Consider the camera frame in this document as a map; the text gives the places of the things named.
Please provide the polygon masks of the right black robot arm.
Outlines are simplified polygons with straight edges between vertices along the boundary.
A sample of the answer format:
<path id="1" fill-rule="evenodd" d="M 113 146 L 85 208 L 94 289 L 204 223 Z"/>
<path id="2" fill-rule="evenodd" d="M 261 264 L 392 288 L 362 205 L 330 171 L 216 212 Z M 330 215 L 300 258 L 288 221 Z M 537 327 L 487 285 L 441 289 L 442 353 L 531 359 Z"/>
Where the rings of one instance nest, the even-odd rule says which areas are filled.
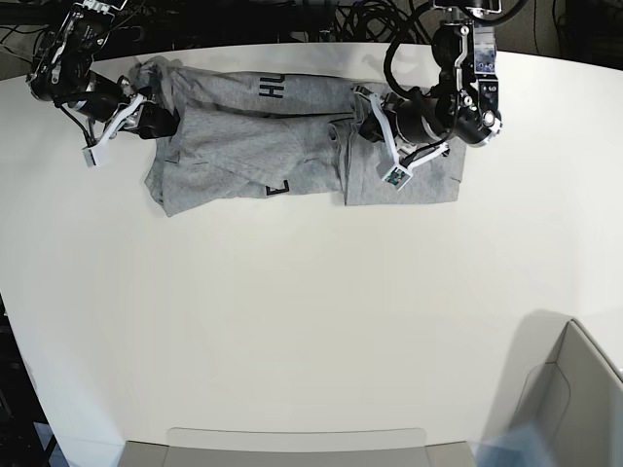
<path id="1" fill-rule="evenodd" d="M 94 56 L 123 21 L 116 16 L 125 1 L 76 1 L 68 10 L 48 44 L 39 49 L 27 77 L 31 93 L 49 101 L 76 121 L 81 114 L 86 125 L 78 124 L 87 145 L 92 148 L 103 137 L 96 137 L 93 126 L 102 123 L 115 135 L 125 131 L 143 140 L 175 134 L 178 119 L 160 104 L 150 86 L 139 87 L 128 77 L 112 81 L 92 71 Z"/>

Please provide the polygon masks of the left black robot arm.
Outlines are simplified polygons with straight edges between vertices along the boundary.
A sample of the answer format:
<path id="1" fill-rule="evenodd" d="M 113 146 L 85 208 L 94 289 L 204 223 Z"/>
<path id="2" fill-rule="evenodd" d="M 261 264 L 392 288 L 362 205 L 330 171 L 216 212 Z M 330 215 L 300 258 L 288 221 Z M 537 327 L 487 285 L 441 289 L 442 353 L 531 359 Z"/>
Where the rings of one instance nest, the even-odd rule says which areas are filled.
<path id="1" fill-rule="evenodd" d="M 411 27 L 430 10 L 445 10 L 430 42 L 439 67 L 438 84 L 428 91 L 405 89 L 392 73 L 392 62 Z M 495 26 L 501 18 L 498 1 L 428 1 L 417 7 L 385 52 L 383 71 L 389 92 L 371 103 L 371 115 L 359 134 L 371 142 L 384 142 L 391 165 L 413 169 L 449 152 L 458 138 L 470 146 L 483 145 L 498 135 L 498 78 L 495 73 Z"/>

